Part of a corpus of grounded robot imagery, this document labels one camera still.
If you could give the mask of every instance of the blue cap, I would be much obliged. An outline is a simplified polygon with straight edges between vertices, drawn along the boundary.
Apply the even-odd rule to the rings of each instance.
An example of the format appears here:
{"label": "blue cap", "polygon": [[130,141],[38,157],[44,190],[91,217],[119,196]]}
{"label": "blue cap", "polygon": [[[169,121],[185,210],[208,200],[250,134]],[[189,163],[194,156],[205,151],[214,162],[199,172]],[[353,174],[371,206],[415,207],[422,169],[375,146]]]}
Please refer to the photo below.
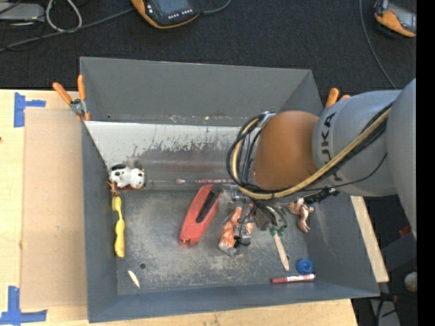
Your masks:
{"label": "blue cap", "polygon": [[311,271],[313,270],[313,262],[311,262],[311,260],[307,258],[299,259],[296,262],[296,269],[301,274],[311,273]]}

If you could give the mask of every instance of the handheld device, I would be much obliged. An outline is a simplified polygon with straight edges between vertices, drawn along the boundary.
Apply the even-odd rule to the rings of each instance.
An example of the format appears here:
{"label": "handheld device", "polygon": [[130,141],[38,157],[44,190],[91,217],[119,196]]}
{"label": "handheld device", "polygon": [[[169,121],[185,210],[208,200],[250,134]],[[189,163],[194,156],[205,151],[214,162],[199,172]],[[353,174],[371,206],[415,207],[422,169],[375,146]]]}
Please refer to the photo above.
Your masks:
{"label": "handheld device", "polygon": [[397,35],[406,37],[417,35],[417,15],[397,6],[390,0],[376,1],[375,18],[379,26],[386,27]]}
{"label": "handheld device", "polygon": [[158,29],[189,23],[199,16],[189,0],[130,0],[147,22]]}

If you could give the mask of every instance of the yellow toothbrush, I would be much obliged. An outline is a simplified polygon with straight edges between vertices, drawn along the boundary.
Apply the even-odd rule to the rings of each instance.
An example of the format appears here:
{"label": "yellow toothbrush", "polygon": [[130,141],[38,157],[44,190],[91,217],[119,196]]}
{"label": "yellow toothbrush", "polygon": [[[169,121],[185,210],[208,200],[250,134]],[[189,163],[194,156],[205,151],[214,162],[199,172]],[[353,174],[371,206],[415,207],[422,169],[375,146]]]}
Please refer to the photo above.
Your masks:
{"label": "yellow toothbrush", "polygon": [[118,257],[124,258],[124,230],[125,230],[125,222],[122,218],[122,212],[121,212],[121,197],[114,196],[111,200],[111,208],[113,211],[118,212],[119,220],[115,224],[115,254]]}

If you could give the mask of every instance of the pen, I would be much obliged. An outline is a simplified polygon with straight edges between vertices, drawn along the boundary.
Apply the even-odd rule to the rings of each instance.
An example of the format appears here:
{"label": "pen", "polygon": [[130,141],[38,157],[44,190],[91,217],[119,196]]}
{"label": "pen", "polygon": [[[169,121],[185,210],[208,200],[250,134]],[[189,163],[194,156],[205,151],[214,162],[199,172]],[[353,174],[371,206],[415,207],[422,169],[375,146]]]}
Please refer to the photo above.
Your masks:
{"label": "pen", "polygon": [[298,281],[314,281],[315,274],[284,276],[283,278],[272,278],[272,284],[297,283]]}

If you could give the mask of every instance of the blue tape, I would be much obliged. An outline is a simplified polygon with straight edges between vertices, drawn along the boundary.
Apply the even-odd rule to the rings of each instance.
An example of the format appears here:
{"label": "blue tape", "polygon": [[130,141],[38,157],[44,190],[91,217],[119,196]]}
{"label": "blue tape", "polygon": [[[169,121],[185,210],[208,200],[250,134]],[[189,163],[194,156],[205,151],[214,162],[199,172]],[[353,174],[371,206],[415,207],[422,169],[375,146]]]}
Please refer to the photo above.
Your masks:
{"label": "blue tape", "polygon": [[14,127],[24,127],[24,109],[30,106],[45,107],[46,102],[41,100],[26,101],[26,96],[15,92]]}
{"label": "blue tape", "polygon": [[8,287],[7,312],[2,312],[0,325],[20,326],[21,323],[37,323],[45,321],[47,310],[40,312],[21,312],[20,289],[15,286]]}

